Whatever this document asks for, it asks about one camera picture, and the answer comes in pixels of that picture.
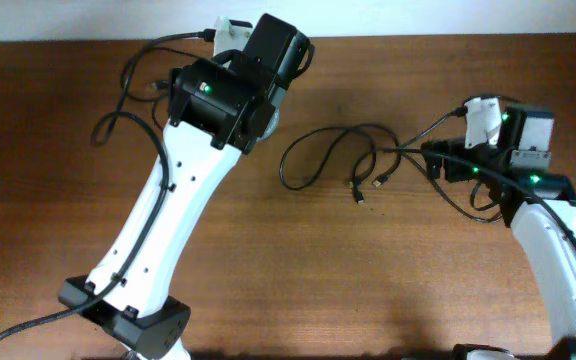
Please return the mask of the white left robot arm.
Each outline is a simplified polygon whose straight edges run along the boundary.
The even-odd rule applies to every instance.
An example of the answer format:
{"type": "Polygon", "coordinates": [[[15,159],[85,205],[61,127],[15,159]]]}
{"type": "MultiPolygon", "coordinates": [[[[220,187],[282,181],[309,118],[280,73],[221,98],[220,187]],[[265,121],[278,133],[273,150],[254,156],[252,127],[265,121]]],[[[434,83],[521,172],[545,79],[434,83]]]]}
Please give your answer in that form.
{"type": "Polygon", "coordinates": [[[310,39],[270,14],[249,36],[169,73],[157,162],[119,236],[58,299],[100,326],[129,359],[186,359],[191,310],[169,294],[181,253],[210,197],[239,158],[276,128],[290,83],[309,67],[310,39]]]}

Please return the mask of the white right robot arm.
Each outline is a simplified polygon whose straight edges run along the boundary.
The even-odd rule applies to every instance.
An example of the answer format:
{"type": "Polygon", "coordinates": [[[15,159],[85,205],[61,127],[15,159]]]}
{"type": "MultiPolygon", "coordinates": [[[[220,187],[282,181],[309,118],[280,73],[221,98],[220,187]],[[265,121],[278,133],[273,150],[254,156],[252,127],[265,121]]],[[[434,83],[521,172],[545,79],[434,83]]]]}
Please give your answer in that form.
{"type": "Polygon", "coordinates": [[[552,174],[554,115],[498,96],[474,97],[455,110],[463,137],[421,147],[428,178],[475,180],[525,253],[545,304],[549,359],[576,359],[576,191],[552,174]]]}

